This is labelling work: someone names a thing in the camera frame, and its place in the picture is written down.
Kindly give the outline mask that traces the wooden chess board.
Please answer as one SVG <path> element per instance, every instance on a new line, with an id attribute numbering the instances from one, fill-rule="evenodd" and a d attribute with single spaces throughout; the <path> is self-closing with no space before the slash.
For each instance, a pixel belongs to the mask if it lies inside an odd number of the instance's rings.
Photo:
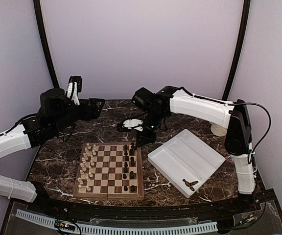
<path id="1" fill-rule="evenodd" d="M 94 192 L 80 193 L 77 192 L 77 180 L 75 180 L 73 196 L 79 199 L 90 200 L 142 200 L 144 199 L 144 183 L 142 171 L 141 149 L 136 149 L 136 169 L 134 169 L 137 183 L 137 192 L 124 192 L 122 185 L 123 170 L 123 147 L 131 142 L 107 142 L 107 143 L 90 143 L 95 144 L 97 151 L 97 168 L 95 170 Z"/>

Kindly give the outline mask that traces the white plastic tray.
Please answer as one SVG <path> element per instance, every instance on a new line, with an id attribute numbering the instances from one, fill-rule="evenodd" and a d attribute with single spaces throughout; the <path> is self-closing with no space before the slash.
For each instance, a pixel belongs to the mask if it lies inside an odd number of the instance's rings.
<path id="1" fill-rule="evenodd" d="M 185 129 L 148 154 L 148 161 L 186 198 L 190 198 L 225 162 L 225 158 Z M 199 181 L 191 191 L 183 179 Z"/>

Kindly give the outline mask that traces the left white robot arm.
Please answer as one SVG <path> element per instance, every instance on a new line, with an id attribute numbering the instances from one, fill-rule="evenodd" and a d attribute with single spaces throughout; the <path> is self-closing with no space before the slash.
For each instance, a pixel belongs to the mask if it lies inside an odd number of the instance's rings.
<path id="1" fill-rule="evenodd" d="M 40 104 L 37 113 L 19 119 L 13 127 L 0 133 L 0 159 L 38 147 L 79 120 L 97 119 L 105 100 L 70 98 L 63 89 L 54 88 L 40 95 Z M 39 182 L 19 181 L 0 175 L 0 196 L 34 202 L 42 213 L 53 210 L 53 202 Z"/>

